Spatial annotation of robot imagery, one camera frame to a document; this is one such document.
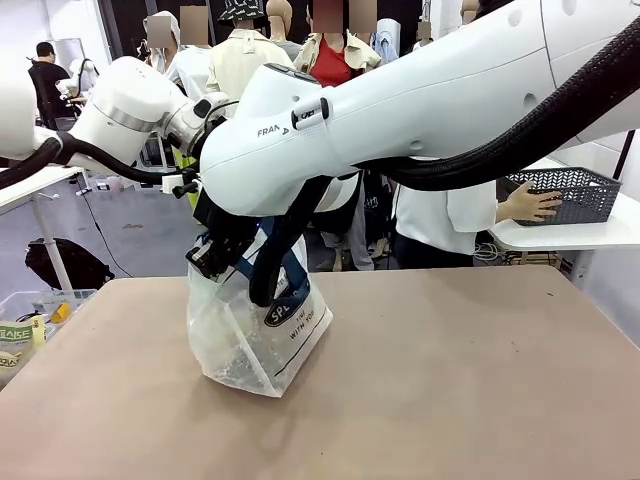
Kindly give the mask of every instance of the black patterned hat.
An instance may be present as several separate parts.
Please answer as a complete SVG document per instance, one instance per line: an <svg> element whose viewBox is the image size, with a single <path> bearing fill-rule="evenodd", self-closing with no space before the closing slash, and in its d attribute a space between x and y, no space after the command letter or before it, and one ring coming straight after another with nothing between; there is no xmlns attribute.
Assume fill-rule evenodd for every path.
<svg viewBox="0 0 640 480"><path fill-rule="evenodd" d="M225 9L218 22L220 25L233 27L234 20L253 20L255 28L263 28L269 24L267 16L260 7L260 0L224 0Z"/></svg>

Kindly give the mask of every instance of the black pants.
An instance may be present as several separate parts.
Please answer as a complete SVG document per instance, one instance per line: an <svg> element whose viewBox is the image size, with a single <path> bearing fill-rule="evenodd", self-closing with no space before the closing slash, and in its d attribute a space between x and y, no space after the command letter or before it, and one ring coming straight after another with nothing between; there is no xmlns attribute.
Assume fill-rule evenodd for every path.
<svg viewBox="0 0 640 480"><path fill-rule="evenodd" d="M399 233L396 235L393 253L403 270L473 267L471 255L440 250Z"/></svg>

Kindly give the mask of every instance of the white sweater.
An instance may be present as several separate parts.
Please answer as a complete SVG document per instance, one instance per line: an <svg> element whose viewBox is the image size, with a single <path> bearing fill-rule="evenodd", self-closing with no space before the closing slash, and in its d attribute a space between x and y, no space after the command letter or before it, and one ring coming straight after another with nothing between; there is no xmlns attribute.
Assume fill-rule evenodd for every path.
<svg viewBox="0 0 640 480"><path fill-rule="evenodd" d="M400 235L440 250L473 255L476 233L496 222L496 184L445 192L399 186L394 205Z"/></svg>

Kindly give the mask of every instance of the blue garment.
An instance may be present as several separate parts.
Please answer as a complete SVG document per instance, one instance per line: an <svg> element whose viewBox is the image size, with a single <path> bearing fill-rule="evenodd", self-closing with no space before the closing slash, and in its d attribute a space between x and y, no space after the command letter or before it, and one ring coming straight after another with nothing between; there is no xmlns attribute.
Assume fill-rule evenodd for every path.
<svg viewBox="0 0 640 480"><path fill-rule="evenodd" d="M398 59L398 52L383 33L373 34L373 50L382 58L382 65Z"/></svg>

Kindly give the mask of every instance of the floor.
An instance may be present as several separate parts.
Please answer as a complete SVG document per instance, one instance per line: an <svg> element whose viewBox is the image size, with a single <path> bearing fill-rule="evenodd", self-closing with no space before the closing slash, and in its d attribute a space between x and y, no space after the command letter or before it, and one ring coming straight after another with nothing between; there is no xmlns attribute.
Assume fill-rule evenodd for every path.
<svg viewBox="0 0 640 480"><path fill-rule="evenodd" d="M127 275L109 255L77 185L60 182L43 191L60 197L43 201L47 225L54 236L83 246L111 267L116 277ZM202 232L191 216L186 199L156 191L91 192L85 196L117 263L134 277L185 275L184 254ZM0 215L0 302L18 291L47 290L49 287L29 270L24 259L29 242L40 237L30 203ZM312 271L332 264L333 252L324 247L315 232L308 232L307 248ZM394 268L395 262L381 260L378 268Z"/></svg>

